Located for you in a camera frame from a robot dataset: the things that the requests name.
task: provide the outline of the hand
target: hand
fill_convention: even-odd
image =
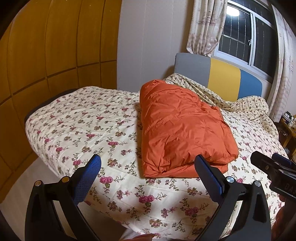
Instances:
[[[279,196],[279,199],[284,202],[286,200],[285,197]],[[285,206],[281,207],[281,209],[276,214],[276,221],[271,229],[271,240],[276,240],[284,231],[285,225],[283,225],[283,217],[284,217],[284,208]]]
[[[143,234],[134,237],[133,239],[125,239],[122,241],[152,241],[152,238],[155,236],[155,234]]]

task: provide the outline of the curtain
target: curtain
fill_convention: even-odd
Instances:
[[[210,57],[221,38],[227,0],[194,0],[187,42],[189,53]]]
[[[293,75],[293,51],[296,43],[293,43],[293,32],[280,12],[272,6],[276,19],[276,28],[279,40],[279,59],[274,81],[267,99],[269,116],[274,122],[279,122],[285,112],[288,101],[292,75]]]

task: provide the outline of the metal screw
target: metal screw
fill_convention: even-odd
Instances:
[[[226,181],[229,182],[229,183],[233,183],[234,178],[233,177],[226,177]]]
[[[67,182],[69,182],[69,180],[70,180],[70,177],[67,177],[67,176],[62,178],[63,183],[67,183]]]
[[[261,183],[259,181],[254,181],[254,184],[257,186],[257,187],[260,187],[261,186]]]
[[[36,187],[38,187],[38,186],[40,186],[40,185],[41,185],[41,181],[40,181],[40,180],[38,180],[38,181],[35,182],[35,186],[36,186]]]

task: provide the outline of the white wall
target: white wall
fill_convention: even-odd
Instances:
[[[293,72],[293,77],[292,77],[292,85],[291,85],[291,90],[290,90],[290,95],[288,98],[288,102],[286,105],[286,110],[289,111],[292,115],[296,115],[296,36],[293,35],[293,60],[294,60],[294,72]]]
[[[173,73],[186,52],[193,0],[123,0],[117,52],[117,87],[139,91]]]

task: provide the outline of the wooden wall panel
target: wooden wall panel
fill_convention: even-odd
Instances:
[[[1,189],[6,179],[8,179],[12,173],[12,171],[6,165],[6,163],[4,162],[1,156],[0,156],[0,170],[1,170],[1,175],[0,175],[0,189]]]
[[[44,36],[50,2],[28,2],[12,24],[7,56],[12,93],[46,76]]]
[[[104,0],[83,0],[77,34],[77,65],[100,61],[100,37]]]
[[[0,103],[10,96],[7,80],[6,53],[11,24],[0,39]]]
[[[0,155],[15,170],[32,152],[27,136],[13,108],[12,99],[0,106]]]
[[[100,64],[92,64],[78,68],[79,87],[101,87]]]
[[[31,0],[0,39],[0,202],[37,158],[24,131],[30,110],[72,88],[116,89],[120,8],[121,0]]]
[[[111,61],[101,63],[101,83],[102,88],[113,89],[117,88],[117,62]]]
[[[101,34],[101,62],[117,59],[121,0],[106,0]]]
[[[45,59],[47,75],[76,66],[76,35],[81,0],[54,0],[50,7]]]
[[[66,90],[78,88],[77,69],[72,69],[48,78],[48,85],[51,96],[55,96]]]
[[[42,80],[28,87],[12,97],[15,110],[24,129],[24,119],[29,111],[49,98],[50,93],[46,80]]]

